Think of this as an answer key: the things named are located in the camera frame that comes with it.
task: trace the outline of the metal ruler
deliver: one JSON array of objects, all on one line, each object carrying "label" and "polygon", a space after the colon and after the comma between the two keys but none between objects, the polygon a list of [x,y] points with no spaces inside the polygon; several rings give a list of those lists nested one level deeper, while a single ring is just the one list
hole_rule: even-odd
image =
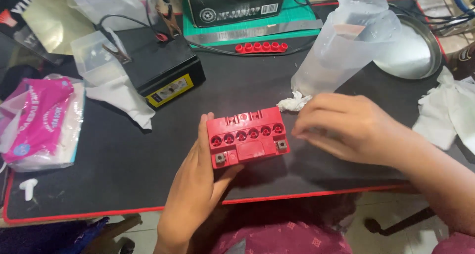
[{"label": "metal ruler", "polygon": [[207,44],[215,42],[230,41],[236,39],[254,38],[259,36],[278,34],[284,32],[294,32],[301,30],[315,30],[323,27],[321,19],[317,20],[297,20],[286,23],[278,23],[257,28],[249,28],[235,31],[215,32],[206,34],[189,35],[185,38],[195,44]]}]

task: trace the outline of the black battery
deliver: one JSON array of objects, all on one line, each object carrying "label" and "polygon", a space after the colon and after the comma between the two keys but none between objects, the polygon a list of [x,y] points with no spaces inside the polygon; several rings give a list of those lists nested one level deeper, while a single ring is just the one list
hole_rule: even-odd
[{"label": "black battery", "polygon": [[183,36],[158,43],[146,27],[116,34],[132,58],[122,66],[151,108],[157,109],[206,80],[201,61]]}]

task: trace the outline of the person's left hand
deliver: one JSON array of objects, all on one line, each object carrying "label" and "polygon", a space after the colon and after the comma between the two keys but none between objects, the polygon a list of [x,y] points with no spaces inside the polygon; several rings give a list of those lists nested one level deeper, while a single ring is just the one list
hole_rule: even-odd
[{"label": "person's left hand", "polygon": [[170,188],[165,209],[158,223],[159,240],[171,245],[184,244],[208,218],[229,183],[244,167],[230,167],[214,182],[206,121],[213,113],[203,114],[198,140],[178,169]]}]

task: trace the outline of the chair leg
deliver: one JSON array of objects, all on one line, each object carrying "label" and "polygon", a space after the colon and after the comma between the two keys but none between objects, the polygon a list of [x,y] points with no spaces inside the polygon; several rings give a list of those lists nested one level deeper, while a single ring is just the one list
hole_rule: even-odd
[{"label": "chair leg", "polygon": [[399,231],[402,231],[406,229],[407,227],[411,227],[414,224],[420,223],[424,220],[427,220],[433,216],[435,216],[436,213],[429,207],[419,211],[418,213],[396,223],[395,225],[388,227],[386,229],[382,229],[381,225],[372,218],[365,219],[364,221],[364,226],[368,231],[371,233],[379,233],[383,236],[389,236],[394,233],[397,233]]}]

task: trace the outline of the red battery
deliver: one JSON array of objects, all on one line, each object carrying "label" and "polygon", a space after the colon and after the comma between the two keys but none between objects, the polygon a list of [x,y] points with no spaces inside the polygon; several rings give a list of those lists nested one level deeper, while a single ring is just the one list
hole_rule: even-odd
[{"label": "red battery", "polygon": [[208,120],[213,168],[290,152],[278,107]]}]

